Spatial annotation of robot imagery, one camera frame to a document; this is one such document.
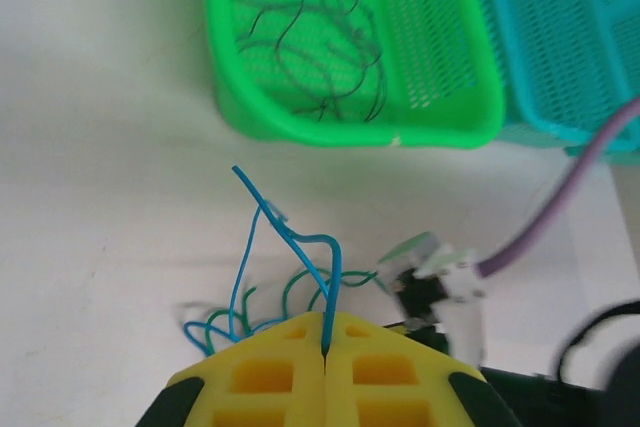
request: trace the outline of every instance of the green basket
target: green basket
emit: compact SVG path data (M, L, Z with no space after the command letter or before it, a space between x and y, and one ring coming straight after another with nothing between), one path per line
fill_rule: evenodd
M479 0L206 0L237 130L319 146L489 142L504 94Z

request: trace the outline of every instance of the white surface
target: white surface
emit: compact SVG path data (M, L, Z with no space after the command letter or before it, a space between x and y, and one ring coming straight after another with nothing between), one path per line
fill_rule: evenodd
M425 229L488 254L566 165L500 144L327 151L244 139L215 113L200 0L0 0L0 11L3 425L133 426L199 360L179 323L227 302L254 210L234 163L292 226L335 235L358 269ZM262 286L252 315L275 314L298 264L262 225L250 265ZM638 295L608 168L488 291L489 361L522 372L546 371L593 309ZM343 307L395 320L374 292L352 291ZM619 327L599 335L572 378L593 382L591 362L622 338Z
M636 255L636 263L640 260L640 168L638 166L624 166L613 168L613 178L618 188L620 203L631 239L631 245Z

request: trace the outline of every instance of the white connector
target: white connector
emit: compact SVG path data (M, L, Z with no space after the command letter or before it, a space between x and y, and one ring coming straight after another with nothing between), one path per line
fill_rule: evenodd
M441 323L451 356L477 367L484 355L486 293L476 264L472 250L455 251L424 233L384 256L379 275L394 292L408 329Z

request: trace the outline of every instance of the wire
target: wire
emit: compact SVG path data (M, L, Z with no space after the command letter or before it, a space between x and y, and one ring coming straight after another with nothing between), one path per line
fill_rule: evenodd
M353 277L353 276L362 276L363 279L358 282L349 282L344 280L345 277ZM380 289L383 292L387 293L386 287L380 281L380 279L377 278L377 272L361 272L361 271L344 272L342 274L342 279L340 280L340 283L346 287L361 287L372 280L378 285L378 287L380 287ZM320 289L316 290L315 294L313 294L313 297L311 297L311 300L309 301L309 306L307 307L307 311L313 310L319 297L320 297Z
M242 314L239 314L238 312L234 312L229 309L220 309L213 312L207 319L206 324L208 326L213 326L213 322L222 315L229 316L229 323L233 323L234 319L238 319L240 322L242 322L242 327L244 329L245 336L249 335L249 333L251 332L251 327L249 326L245 313L243 312ZM216 353L216 349L213 346L213 340L211 339L211 332L212 331L208 328L205 329L204 331L204 340L207 343L207 350L209 351L209 354L207 356L213 355ZM229 339L238 339L238 340L232 340L232 342L234 343L242 340L237 336L232 336L231 334L229 334Z
M233 1L241 4L239 7L243 11L247 8L258 9L249 28L241 29L236 37L239 52L269 49L288 82L310 100L292 107L293 114L314 115L318 121L322 121L325 114L330 112L338 121L356 118L367 123L383 110L387 101L387 78L381 61L381 43L373 11L362 0L332 0L334 6L329 5L330 0ZM264 20L269 35L254 39L259 24L267 15L277 15L277 23ZM308 41L306 26L296 29L301 22L311 22L310 15L318 17L313 19L314 25L322 26L315 36L315 43ZM276 27L275 33L272 32L274 25L282 23L281 17L286 19L284 25ZM342 48L335 45L336 37L339 37ZM319 48L318 42L324 44L325 48ZM345 49L355 52L355 57ZM336 65L335 59L342 60L346 65ZM255 60L265 61L263 54ZM339 87L338 83L345 82L345 72L353 76L355 83ZM363 90L366 92L361 92L356 102L344 102ZM371 105L361 109L360 98L371 99Z
M184 335L187 337L187 339L189 340L189 342L191 342L193 345L195 345L196 347L198 347L205 356L209 356L211 355L211 353L209 352L209 349L207 348L206 345L204 345L202 342L200 342L198 339L196 339L193 334L191 334L191 331L189 330L191 327L199 327L201 329L204 329L205 332L211 331L214 332L216 334L218 334L221 337L224 337L225 339L234 342L234 340L231 338L231 336L225 332L222 329L219 329L213 325L209 325L209 324L205 324L204 322L195 322L195 321L190 321L190 322L186 322L183 326L182 326L182 331L184 332Z
M244 271L247 268L247 261L249 260L249 255L251 255L251 247L253 246L253 238L256 235L256 226L258 225L258 219L260 218L260 211L261 209L260 207L258 207L256 209L256 213L253 215L253 220L251 221L251 229L249 230L249 238L247 239L247 246L244 249L244 254L242 255L242 262L240 263L240 268L238 269L238 275L236 276L236 281L233 285L233 292L231 293L231 302L229 304L229 311L231 312L233 312L236 308L236 298L238 297L238 290L240 289L242 276L244 275ZM235 333L235 326L234 326L232 315L229 316L229 335L232 338L238 338Z
M313 263L309 260L309 258L304 254L302 249L296 244L296 242L301 243L324 243L329 246L332 252L332 260L331 260L331 283L328 289L328 293L326 295L327 298L327 308L324 314L324 322L322 326L322 337L320 340L320 346L322 349L322 355L326 355L329 351L329 346L331 345L331 337L333 335L333 323L335 320L336 309L338 304L338 294L340 292L340 278L342 274L342 249L340 244L336 239L329 235L325 234L315 234L315 235L302 235L298 234L294 230L290 229L286 226L286 224L278 220L271 212L268 203L264 200L264 198L260 195L260 192L256 189L253 183L249 180L249 178L245 175L245 173L240 169L237 165L232 167L233 172L240 178L242 183L245 185L249 193L256 200L265 216L273 226L273 228L278 232L280 237L293 249L294 252L298 255L302 263L305 267L311 272L311 275L316 279L320 289L323 293L327 290L327 283L324 281L320 273L317 271Z
M540 235L562 212L571 196L575 194L591 164L598 159L607 145L638 116L640 116L640 97L626 104L609 118L533 220L508 245L478 264L478 272L481 276L488 277L499 272L522 257L536 243Z
M620 317L622 315L640 315L640 300L634 302L625 302L614 307L608 308L598 315L594 316L591 320L587 321L585 325L567 342L566 346L560 351L558 360L555 367L556 380L559 384L564 385L565 379L563 375L564 365L569 352L576 346L584 342L587 334L591 332L595 327L602 322L610 320L613 317Z
M240 167L238 167L237 165L234 165L231 168L231 170L233 170L233 172L238 176L238 178L245 185L249 193L253 196L258 206L262 209L262 212L264 213L265 217L267 218L267 220L269 220L269 223L273 226L274 230L278 233L278 235L282 238L282 240L284 240L285 243L289 247L291 247L291 249L298 256L302 264L307 269L309 269L313 278L316 280L316 282L318 282L318 285L320 285L320 287L322 288L322 293L325 295L325 297L328 298L329 290L324 282L324 279L322 278L320 273L316 270L311 260L309 260L309 257L307 257L307 254L305 254L300 248L300 246L294 242L294 239L292 238L291 234L292 233L295 234L295 232L293 232L291 229L286 227L284 222L281 220L281 218L276 218L276 216L273 214L270 208L269 203L262 197L262 195L260 195L260 192L258 192L258 189L256 189L256 187L245 175L242 169L240 169Z
M319 272L325 274L326 276L330 275L330 272L326 269L318 269ZM300 281L304 276L308 275L310 272L308 270L303 270L302 272L294 275L291 280L287 283L284 288L284 292L282 293L282 317L285 319L291 318L291 314L289 313L289 292L293 288L293 286Z

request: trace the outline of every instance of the dark wire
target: dark wire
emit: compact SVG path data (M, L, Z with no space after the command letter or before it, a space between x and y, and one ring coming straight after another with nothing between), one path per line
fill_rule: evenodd
M325 118L325 114L330 112L333 118L342 120L359 120L361 122L371 122L382 112L387 101L387 78L382 65L382 49L378 38L377 28L373 11L367 7L362 0L333 0L335 6L329 5L329 0L297 0L289 2L269 2L266 0L234 0L244 6L259 9L247 31L238 34L237 41L240 53L247 52L254 48L273 49L275 62L286 76L288 81L296 90L304 93L309 98L312 105L301 105L291 111L296 115L315 115L317 120ZM353 15L358 14L360 20L364 19L366 28L353 25ZM279 16L291 16L284 29L275 38L252 39L258 25L266 14ZM293 34L294 27L300 22L303 16L317 15L318 22L325 22L328 25L324 31L340 33L340 36L354 50L356 57L341 49L329 38L325 42L326 51L335 58L345 62L353 68L355 73L355 84L343 91L337 89L335 76L335 63L329 59L320 58L304 42L296 42L296 35ZM320 85L308 86L303 79L297 78L295 69L290 61L299 58L308 63L320 73L322 82ZM362 100L348 102L350 97L360 93L361 90L371 88L371 83L375 83L375 93L372 96L370 107L362 112L360 110Z
M625 302L624 304L616 305L615 307L608 308L603 312L599 313L591 320L589 320L571 339L565 347L560 351L560 355L558 356L558 360L555 368L555 376L556 380L560 385L565 384L564 379L564 366L567 360L567 355L569 352L582 344L589 332L591 332L595 327L600 325L601 323L610 320L614 317L620 317L622 315L639 315L640 314L640 300L636 300L634 302Z

